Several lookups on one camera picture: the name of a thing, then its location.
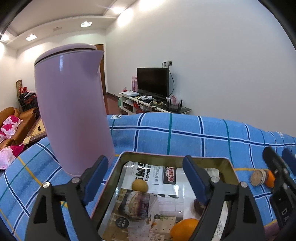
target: green stripe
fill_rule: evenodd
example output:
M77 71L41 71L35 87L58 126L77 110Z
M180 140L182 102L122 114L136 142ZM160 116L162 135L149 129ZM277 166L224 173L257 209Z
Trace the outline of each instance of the green stripe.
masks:
M112 131L113 131L113 127L114 127L114 122L115 122L115 120L116 120L116 119L114 119L114 120L113 120L113 123L112 123L112 127L111 127L111 135L112 135Z
M170 113L170 127L168 130L168 150L167 150L167 155L170 154L170 137L172 135L172 113Z
M8 190L8 188L9 188L9 186L11 186L11 184L13 183L13 181L16 179L16 177L20 174L20 172L22 171L22 170L24 170L24 168L40 153L40 152L42 152L46 147L48 147L50 144L48 144L48 145L46 145L45 147L43 147L39 152L37 152L37 154L35 155L35 156L33 156L32 158L31 158L31 160L30 161L28 161L27 162L27 164L26 165L24 165L23 167L22 167L22 169L15 175L15 177L10 181L10 184L7 186L7 188L5 189L5 191L4 191L4 193L2 194L2 196L0 197L0 201L2 200L2 198L3 198L3 196L4 196L4 194L6 193L6 191Z
M230 138L229 138L229 130L228 130L228 125L227 125L227 123L226 123L226 121L223 119L223 121L224 121L224 123L225 123L225 125L226 125L226 130L227 130L227 138L228 138L228 149L229 149L229 156L230 156L230 161L231 161L231 163L232 163L232 165L233 165L233 162L232 162L232 156L231 156L231 149L230 149Z
M263 132L262 132L262 130L260 130L261 131L261 134L262 134L262 137L263 137L263 141L264 141L264 148L265 148L265 138L264 138L264 135L263 135Z

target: black flat screen tv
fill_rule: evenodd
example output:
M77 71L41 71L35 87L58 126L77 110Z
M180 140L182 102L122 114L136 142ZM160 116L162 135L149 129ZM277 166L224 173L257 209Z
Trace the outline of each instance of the black flat screen tv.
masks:
M137 75L139 94L169 96L168 68L137 68Z

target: coffee table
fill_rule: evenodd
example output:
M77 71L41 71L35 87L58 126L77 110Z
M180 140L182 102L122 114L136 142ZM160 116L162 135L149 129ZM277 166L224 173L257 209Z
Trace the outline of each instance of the coffee table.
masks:
M46 136L47 134L46 134L42 119L41 117L39 117L34 123L34 125L32 126L32 128L30 129L23 143L25 145L34 144Z

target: ceiling vent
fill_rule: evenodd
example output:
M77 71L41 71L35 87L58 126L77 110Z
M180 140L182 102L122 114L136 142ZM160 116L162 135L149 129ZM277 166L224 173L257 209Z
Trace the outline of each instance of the ceiling vent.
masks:
M52 30L55 32L55 31L58 31L58 30L61 30L62 27L56 27L56 28L53 28Z

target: kettle lid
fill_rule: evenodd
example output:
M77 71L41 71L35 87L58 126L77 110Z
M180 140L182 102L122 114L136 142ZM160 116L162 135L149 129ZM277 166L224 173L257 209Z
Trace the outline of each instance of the kettle lid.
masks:
M51 57L51 56L54 56L54 55L60 54L60 53L76 51L76 50L97 50L97 48L96 48L96 46L94 46L92 44L67 44L67 45L59 46L59 47L53 48L53 49L48 50L45 53L41 54L35 60L34 66L47 57Z

